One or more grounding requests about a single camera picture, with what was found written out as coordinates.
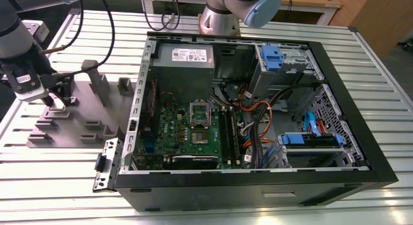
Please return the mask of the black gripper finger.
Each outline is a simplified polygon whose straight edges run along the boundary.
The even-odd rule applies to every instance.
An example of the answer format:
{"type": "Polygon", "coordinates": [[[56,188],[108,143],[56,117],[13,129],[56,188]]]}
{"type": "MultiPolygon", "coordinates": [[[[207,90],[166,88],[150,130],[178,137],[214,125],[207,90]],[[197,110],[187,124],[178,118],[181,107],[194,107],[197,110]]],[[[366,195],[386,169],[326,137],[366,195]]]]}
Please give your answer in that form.
{"type": "Polygon", "coordinates": [[[54,94],[48,94],[48,96],[41,98],[41,101],[48,107],[52,107],[54,105],[54,94]]]}
{"type": "Polygon", "coordinates": [[[61,82],[56,84],[56,86],[52,87],[52,93],[61,100],[65,106],[73,105],[72,93],[74,90],[74,86],[74,77],[69,76],[64,78],[61,82]]]}

